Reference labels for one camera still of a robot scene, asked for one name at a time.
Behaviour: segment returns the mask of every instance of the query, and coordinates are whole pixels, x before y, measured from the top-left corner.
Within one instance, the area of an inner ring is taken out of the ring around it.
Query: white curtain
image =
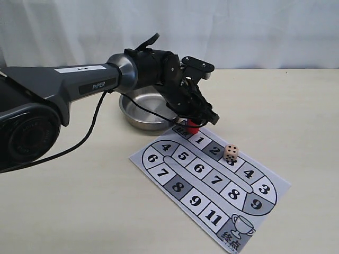
[[[152,46],[216,68],[338,68],[338,0],[0,0],[8,66],[105,62]]]

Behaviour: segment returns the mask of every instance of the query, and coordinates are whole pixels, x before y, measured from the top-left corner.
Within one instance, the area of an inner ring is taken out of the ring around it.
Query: wooden dice
[[[234,144],[228,144],[225,146],[224,159],[227,161],[237,161],[239,149]]]

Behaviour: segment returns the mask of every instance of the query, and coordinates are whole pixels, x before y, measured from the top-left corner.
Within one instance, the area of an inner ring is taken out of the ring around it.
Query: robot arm
[[[198,88],[214,66],[170,51],[125,49],[101,65],[7,67],[0,76],[0,173],[43,156],[67,126],[73,101],[100,92],[124,94],[154,86],[179,117],[216,124],[219,116]]]

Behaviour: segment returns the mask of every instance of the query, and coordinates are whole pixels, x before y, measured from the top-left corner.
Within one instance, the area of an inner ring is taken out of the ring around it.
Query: table
[[[339,71],[215,70],[200,87],[220,115],[207,127],[292,184],[242,253],[336,253]],[[73,103],[47,155],[83,138],[99,96]],[[131,127],[113,93],[79,149],[1,174],[0,252],[224,253],[128,159],[158,134]]]

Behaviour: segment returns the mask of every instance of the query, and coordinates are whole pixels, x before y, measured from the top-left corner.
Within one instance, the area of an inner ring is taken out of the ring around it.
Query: stainless steel bowl
[[[174,121],[178,119],[177,115],[166,106],[166,101],[161,94],[151,86],[128,92],[126,95],[141,107]],[[119,105],[126,120],[138,129],[161,131],[173,126],[173,123],[138,108],[130,99],[123,95],[120,96]]]

